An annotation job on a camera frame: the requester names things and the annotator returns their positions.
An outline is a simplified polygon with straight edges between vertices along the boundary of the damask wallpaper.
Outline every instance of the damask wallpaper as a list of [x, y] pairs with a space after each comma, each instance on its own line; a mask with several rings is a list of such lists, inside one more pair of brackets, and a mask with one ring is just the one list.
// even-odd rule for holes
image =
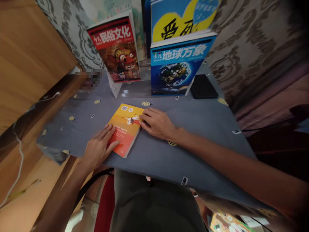
[[58, 31], [79, 64], [89, 69], [103, 69], [103, 61], [97, 53], [86, 28], [90, 19], [79, 0], [36, 0], [49, 21]]
[[218, 37], [206, 61], [230, 105], [305, 41], [297, 13], [282, 0], [223, 0], [212, 29]]

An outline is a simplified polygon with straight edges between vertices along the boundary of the gray pants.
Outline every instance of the gray pants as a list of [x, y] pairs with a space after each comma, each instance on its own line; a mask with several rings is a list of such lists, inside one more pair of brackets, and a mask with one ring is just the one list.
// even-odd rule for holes
[[110, 231], [174, 231], [175, 225], [178, 231], [206, 231], [187, 187], [156, 179], [149, 184], [145, 176], [115, 169], [115, 210]]

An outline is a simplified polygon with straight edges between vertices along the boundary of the gray tablecloth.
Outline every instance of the gray tablecloth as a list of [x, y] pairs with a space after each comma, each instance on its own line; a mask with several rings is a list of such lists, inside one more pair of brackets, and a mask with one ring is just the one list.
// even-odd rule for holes
[[[224, 98], [208, 66], [202, 64], [198, 74], [207, 73], [210, 74], [208, 78], [217, 90], [219, 98]], [[125, 92], [129, 96], [134, 85], [144, 86], [146, 83], [144, 81], [131, 85], [124, 84], [125, 90], [119, 95]], [[76, 98], [72, 97], [64, 104], [63, 109], [45, 126], [46, 134], [38, 137], [38, 146], [50, 157], [60, 155], [63, 150], [80, 157], [85, 151], [88, 140], [104, 128], [121, 103], [145, 108], [142, 102], [147, 101], [152, 103], [151, 107], [166, 112], [176, 126], [204, 136], [242, 155], [256, 158], [244, 135], [232, 132], [240, 128], [230, 108], [220, 103], [218, 99], [196, 100], [191, 93], [186, 97], [179, 97], [178, 100], [175, 96], [134, 98], [120, 96], [117, 99], [113, 96], [105, 75], [94, 92], [77, 93]], [[188, 187], [254, 208], [269, 208], [191, 153], [179, 146], [170, 146], [167, 141], [156, 139], [144, 130], [139, 132], [126, 159], [113, 153], [105, 165], [176, 184], [181, 184], [186, 177]]]

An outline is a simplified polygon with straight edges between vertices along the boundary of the smartphone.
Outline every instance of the smartphone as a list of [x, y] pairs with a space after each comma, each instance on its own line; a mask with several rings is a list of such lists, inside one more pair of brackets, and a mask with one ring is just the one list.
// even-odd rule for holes
[[218, 98], [219, 96], [205, 74], [194, 77], [191, 92], [195, 99]]

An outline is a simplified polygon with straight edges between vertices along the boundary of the globe illustration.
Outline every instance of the globe illustration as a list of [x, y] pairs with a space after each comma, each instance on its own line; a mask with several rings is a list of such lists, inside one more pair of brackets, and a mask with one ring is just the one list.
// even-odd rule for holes
[[190, 65], [187, 62], [181, 62], [162, 66], [157, 76], [164, 85], [172, 87], [181, 85], [190, 74]]

